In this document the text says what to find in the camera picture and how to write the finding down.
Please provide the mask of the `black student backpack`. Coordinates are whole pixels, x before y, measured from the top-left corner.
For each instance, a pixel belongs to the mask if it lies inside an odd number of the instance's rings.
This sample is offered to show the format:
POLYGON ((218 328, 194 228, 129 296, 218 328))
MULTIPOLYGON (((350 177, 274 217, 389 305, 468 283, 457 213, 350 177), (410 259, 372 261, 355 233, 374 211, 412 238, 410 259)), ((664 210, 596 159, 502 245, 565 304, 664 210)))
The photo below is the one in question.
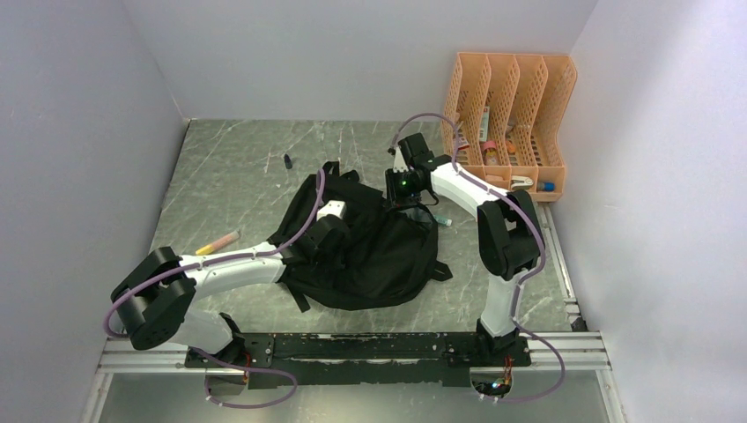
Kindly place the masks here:
MULTIPOLYGON (((346 202, 343 221, 350 237, 333 259, 294 265, 283 273, 279 281, 300 311, 308 311, 310 301, 348 311, 394 307, 413 300, 429 281, 453 277, 438 259, 439 226, 425 206, 389 206, 380 190, 361 183, 356 171, 341 173, 336 161, 326 162, 323 171, 322 202, 346 202)), ((270 244, 286 244, 298 234, 315 200, 316 177, 310 175, 270 244)))

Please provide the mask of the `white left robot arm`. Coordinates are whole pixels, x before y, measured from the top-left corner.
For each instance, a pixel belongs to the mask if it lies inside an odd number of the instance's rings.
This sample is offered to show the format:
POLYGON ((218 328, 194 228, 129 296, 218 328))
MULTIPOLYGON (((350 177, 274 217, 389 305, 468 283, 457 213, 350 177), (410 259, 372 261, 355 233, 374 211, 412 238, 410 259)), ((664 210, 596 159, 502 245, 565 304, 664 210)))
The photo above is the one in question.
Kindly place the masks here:
POLYGON ((195 346, 221 366, 240 361, 244 342, 222 316, 191 307, 193 301, 243 286, 277 283, 294 265, 333 249, 350 235, 335 215, 304 227, 286 244, 208 256, 178 256, 170 247, 153 250, 111 293, 113 312, 137 351, 167 342, 195 346))

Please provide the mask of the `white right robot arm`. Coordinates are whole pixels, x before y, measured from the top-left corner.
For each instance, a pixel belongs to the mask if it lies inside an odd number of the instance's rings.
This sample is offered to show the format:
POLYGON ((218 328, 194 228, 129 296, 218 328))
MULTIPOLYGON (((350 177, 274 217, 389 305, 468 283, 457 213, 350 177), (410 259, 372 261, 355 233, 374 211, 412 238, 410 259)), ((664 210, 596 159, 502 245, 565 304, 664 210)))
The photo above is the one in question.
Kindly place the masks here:
POLYGON ((489 272, 479 326, 486 334, 475 343, 477 357, 498 364, 509 352, 506 335, 517 331, 521 286, 545 259, 544 240, 532 199, 485 182, 447 155, 435 155, 422 134, 390 146, 392 168, 385 171, 387 197, 394 206, 414 205, 426 191, 443 197, 477 220, 479 256, 489 272))

